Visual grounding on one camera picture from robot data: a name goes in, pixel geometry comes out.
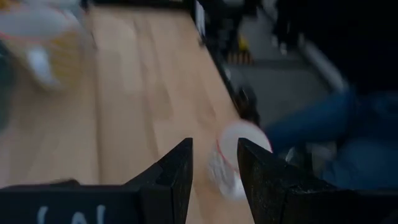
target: white plastic cup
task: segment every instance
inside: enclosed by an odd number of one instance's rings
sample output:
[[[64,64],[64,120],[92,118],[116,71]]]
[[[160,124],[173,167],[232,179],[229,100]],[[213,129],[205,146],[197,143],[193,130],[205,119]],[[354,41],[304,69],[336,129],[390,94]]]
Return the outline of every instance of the white plastic cup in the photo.
[[[245,199],[238,166],[238,139],[246,138],[272,152],[266,135],[252,123],[238,121],[229,125],[216,140],[210,155],[208,172],[220,192],[229,199]]]

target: gray floor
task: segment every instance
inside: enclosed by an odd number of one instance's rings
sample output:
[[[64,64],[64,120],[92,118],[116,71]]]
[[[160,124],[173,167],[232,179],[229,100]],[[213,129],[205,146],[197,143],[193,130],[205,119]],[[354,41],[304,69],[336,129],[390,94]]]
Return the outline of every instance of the gray floor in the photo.
[[[271,46],[272,23],[266,16],[244,21],[245,37],[259,65],[225,65],[235,88],[251,85],[257,96],[261,126],[305,108],[330,92],[318,72],[298,52],[282,55]]]

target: wooden table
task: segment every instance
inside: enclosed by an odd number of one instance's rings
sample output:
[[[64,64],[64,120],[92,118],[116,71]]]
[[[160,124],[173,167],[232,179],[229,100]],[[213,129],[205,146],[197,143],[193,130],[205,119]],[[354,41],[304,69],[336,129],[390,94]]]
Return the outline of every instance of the wooden table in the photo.
[[[79,86],[48,94],[21,75],[0,136],[1,184],[121,184],[193,137],[187,223],[253,223],[246,201],[223,199],[207,178],[215,137],[238,115],[190,16],[113,7],[91,19],[98,49]]]

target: blue jeans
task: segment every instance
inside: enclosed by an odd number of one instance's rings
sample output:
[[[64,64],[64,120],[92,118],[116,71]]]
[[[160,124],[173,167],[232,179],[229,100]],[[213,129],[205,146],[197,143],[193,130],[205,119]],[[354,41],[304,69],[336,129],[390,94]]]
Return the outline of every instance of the blue jeans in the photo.
[[[321,178],[344,189],[398,188],[398,92],[335,93],[264,130],[275,154],[344,139]]]

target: black machine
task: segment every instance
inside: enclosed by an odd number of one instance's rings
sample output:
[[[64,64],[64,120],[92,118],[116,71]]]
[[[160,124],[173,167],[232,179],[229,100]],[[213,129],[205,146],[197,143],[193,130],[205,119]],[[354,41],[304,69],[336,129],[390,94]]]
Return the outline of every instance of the black machine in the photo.
[[[341,190],[240,139],[238,161],[255,223],[397,223],[393,191]],[[0,190],[0,223],[185,223],[192,139],[124,185],[17,185]]]

